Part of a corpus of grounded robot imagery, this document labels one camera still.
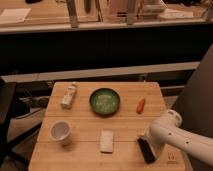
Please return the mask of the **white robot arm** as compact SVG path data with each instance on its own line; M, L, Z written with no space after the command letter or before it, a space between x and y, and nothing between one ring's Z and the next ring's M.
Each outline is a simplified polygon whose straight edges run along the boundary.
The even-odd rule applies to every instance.
M145 162L154 163L168 144L213 166L213 138L183 130L181 124L181 115L172 109L164 111L149 124L137 139Z

